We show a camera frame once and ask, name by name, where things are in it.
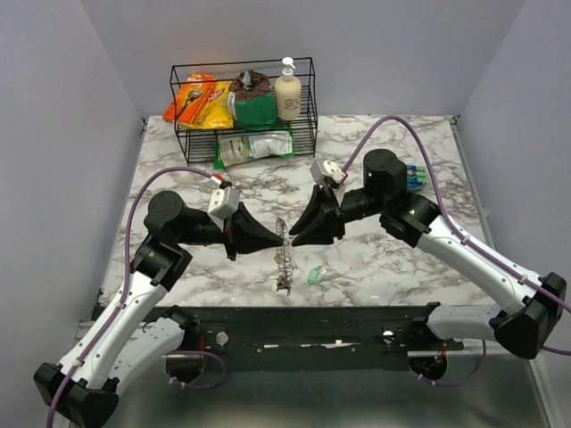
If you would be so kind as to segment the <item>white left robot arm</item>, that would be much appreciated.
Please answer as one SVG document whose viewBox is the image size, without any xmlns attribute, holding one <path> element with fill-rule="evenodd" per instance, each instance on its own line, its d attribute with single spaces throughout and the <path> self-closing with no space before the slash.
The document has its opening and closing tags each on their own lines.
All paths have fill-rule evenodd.
<svg viewBox="0 0 571 428">
<path fill-rule="evenodd" d="M 78 427 L 104 426 L 120 395 L 154 361 L 196 345 L 200 334 L 194 321 L 178 309 L 133 336 L 190 264 L 187 245 L 221 244 L 235 259 L 283 242 L 252 217 L 232 187 L 214 190 L 207 211 L 190 209 L 177 193 L 162 191 L 149 201 L 144 225 L 148 235 L 127 259 L 124 284 L 112 302 L 58 363 L 44 363 L 34 374 L 51 414 Z"/>
</svg>

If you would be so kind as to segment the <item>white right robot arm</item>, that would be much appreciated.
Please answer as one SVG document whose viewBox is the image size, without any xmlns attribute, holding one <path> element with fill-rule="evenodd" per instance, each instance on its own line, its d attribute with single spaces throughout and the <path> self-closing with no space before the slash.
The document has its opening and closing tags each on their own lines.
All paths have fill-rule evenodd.
<svg viewBox="0 0 571 428">
<path fill-rule="evenodd" d="M 488 306 L 439 304 L 410 328 L 423 350 L 441 339 L 498 342 L 513 355 L 533 359 L 560 320 L 567 283 L 540 276 L 501 256 L 460 228 L 434 202 L 407 189 L 407 168 L 386 149 L 367 152 L 363 186 L 345 189 L 346 173 L 332 161 L 310 168 L 315 185 L 301 217 L 290 229 L 293 246 L 329 245 L 343 238 L 347 223 L 378 216 L 393 238 L 431 254 L 456 269 L 493 300 Z"/>
</svg>

